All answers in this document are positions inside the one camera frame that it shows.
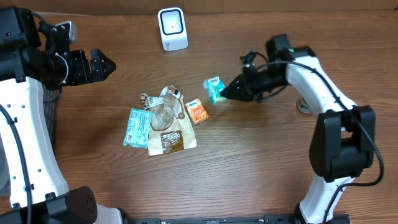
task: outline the gray object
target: gray object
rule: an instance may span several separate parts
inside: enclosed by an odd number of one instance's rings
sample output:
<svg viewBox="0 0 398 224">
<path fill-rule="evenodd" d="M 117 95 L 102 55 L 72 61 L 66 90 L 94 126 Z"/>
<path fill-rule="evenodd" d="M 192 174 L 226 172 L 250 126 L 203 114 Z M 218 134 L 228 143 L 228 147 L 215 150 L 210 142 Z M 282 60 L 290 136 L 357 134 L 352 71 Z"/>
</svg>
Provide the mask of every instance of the gray object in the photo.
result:
<svg viewBox="0 0 398 224">
<path fill-rule="evenodd" d="M 44 90 L 43 101 L 51 101 L 56 97 L 54 91 L 48 91 L 45 89 L 44 86 L 43 90 Z M 44 118 L 45 118 L 45 123 L 47 125 L 47 129 L 49 131 L 50 140 L 53 149 L 55 145 L 56 106 L 57 106 L 56 102 L 44 103 Z M 0 135 L 0 196 L 10 196 L 10 194 L 11 194 L 10 175 L 8 171 L 6 154 L 4 152 L 4 146 L 2 145 L 1 135 Z"/>
</svg>

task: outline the blue packet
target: blue packet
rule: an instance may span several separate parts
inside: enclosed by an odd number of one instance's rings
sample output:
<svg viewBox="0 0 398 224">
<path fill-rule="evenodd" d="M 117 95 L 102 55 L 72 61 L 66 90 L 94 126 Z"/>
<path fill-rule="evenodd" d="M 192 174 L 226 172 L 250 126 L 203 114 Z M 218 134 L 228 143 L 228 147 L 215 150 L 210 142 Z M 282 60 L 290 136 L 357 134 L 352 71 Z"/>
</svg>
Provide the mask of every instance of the blue packet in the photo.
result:
<svg viewBox="0 0 398 224">
<path fill-rule="evenodd" d="M 123 146 L 130 145 L 132 147 L 143 147 L 147 149 L 151 121 L 151 111 L 131 109 Z"/>
<path fill-rule="evenodd" d="M 220 92 L 225 89 L 225 86 L 219 77 L 205 80 L 203 82 L 203 87 L 209 94 L 209 98 L 213 105 L 226 101 L 226 98 L 220 95 Z"/>
</svg>

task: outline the teal packet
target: teal packet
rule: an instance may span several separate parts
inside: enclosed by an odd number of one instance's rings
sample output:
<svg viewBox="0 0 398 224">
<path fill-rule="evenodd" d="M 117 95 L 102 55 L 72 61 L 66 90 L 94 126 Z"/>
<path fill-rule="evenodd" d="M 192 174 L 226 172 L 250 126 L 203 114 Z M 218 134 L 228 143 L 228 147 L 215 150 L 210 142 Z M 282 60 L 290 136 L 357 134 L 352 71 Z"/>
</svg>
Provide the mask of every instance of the teal packet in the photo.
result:
<svg viewBox="0 0 398 224">
<path fill-rule="evenodd" d="M 143 147 L 147 149 L 151 121 L 151 111 L 131 109 L 123 146 L 130 145 L 132 147 Z"/>
<path fill-rule="evenodd" d="M 226 101 L 226 98 L 220 95 L 220 92 L 225 89 L 224 83 L 220 77 L 205 80 L 203 82 L 203 87 L 209 94 L 209 98 L 213 105 Z"/>
</svg>

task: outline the orange packet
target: orange packet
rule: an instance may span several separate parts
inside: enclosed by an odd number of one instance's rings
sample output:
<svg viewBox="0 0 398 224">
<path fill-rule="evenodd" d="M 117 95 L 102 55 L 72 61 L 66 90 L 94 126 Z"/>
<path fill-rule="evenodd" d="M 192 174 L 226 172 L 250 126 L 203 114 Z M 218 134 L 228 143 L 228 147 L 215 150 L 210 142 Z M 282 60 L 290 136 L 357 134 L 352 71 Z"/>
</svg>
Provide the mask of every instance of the orange packet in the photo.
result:
<svg viewBox="0 0 398 224">
<path fill-rule="evenodd" d="M 191 117 L 194 125 L 204 122 L 209 118 L 205 107 L 203 107 L 199 99 L 195 99 L 189 103 L 186 103 L 185 106 L 187 107 L 189 116 Z"/>
</svg>

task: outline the brown label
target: brown label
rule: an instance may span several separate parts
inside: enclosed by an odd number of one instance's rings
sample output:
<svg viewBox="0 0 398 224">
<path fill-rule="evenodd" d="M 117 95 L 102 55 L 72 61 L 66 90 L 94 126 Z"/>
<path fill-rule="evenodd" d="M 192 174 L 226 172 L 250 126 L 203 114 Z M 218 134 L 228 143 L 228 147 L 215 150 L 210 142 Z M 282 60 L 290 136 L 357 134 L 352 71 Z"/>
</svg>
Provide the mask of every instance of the brown label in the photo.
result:
<svg viewBox="0 0 398 224">
<path fill-rule="evenodd" d="M 177 152 L 184 149 L 184 141 L 180 130 L 160 134 L 163 153 Z"/>
</svg>

